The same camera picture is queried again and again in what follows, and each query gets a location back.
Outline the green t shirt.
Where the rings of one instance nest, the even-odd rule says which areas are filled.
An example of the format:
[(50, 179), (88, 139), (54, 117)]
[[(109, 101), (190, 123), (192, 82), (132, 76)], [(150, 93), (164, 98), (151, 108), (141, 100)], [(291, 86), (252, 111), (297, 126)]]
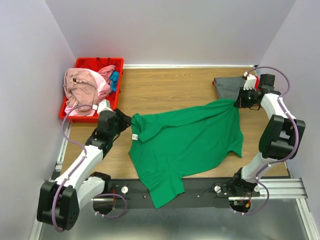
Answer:
[(183, 177), (219, 166), (230, 152), (242, 156), (244, 136), (232, 99), (219, 99), (131, 120), (129, 156), (155, 208), (185, 191)]

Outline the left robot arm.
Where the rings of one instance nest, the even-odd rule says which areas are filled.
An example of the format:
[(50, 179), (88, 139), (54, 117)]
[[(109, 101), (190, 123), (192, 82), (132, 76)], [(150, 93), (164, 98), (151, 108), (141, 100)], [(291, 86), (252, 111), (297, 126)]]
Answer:
[(92, 172), (111, 150), (114, 141), (131, 126), (132, 119), (120, 109), (105, 108), (97, 127), (82, 146), (73, 164), (54, 180), (46, 180), (39, 192), (36, 219), (52, 225), (57, 232), (70, 230), (80, 210), (94, 198), (124, 199), (115, 193), (111, 177)]

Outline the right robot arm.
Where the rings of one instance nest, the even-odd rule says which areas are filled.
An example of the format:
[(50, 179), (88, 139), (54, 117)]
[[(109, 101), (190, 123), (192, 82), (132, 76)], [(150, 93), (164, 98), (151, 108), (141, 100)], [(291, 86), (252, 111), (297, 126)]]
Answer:
[(285, 106), (283, 95), (274, 89), (274, 75), (257, 77), (245, 72), (243, 78), (244, 86), (234, 106), (264, 109), (268, 123), (259, 140), (257, 155), (233, 175), (229, 189), (236, 196), (254, 192), (260, 178), (273, 166), (293, 159), (306, 128), (305, 122), (296, 119)]

